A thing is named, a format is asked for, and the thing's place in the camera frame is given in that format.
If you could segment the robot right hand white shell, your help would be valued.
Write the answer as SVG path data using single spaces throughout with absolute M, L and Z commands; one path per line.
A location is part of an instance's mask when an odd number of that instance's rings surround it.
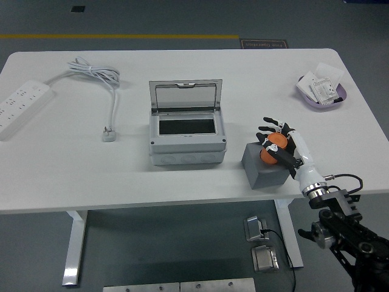
M 291 177 L 298 181 L 304 196 L 316 198 L 327 193 L 327 183 L 317 171 L 301 134 L 286 122 L 270 117 L 264 117 L 263 120 L 271 124 L 269 127 L 259 127 L 256 134 L 263 150 L 289 170 Z

